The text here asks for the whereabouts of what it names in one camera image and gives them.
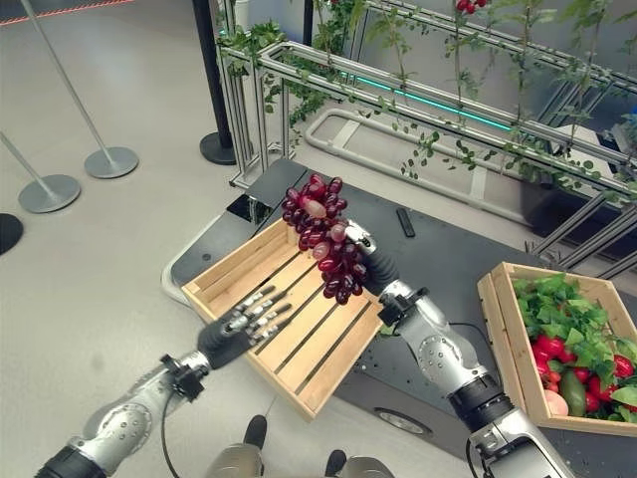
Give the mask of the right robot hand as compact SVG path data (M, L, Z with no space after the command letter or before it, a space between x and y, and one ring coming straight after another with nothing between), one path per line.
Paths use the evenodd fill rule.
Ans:
M393 259L377 243L376 239L362 226L348 219L345 235L357 246L362 255L362 265L366 268L363 287L372 295L380 297L383 291L399 279L399 271Z

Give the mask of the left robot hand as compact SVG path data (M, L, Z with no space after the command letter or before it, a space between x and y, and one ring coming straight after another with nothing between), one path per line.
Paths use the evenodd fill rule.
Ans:
M210 369L219 369L256 346L270 341L291 321L288 292L266 286L246 296L199 334L197 350Z

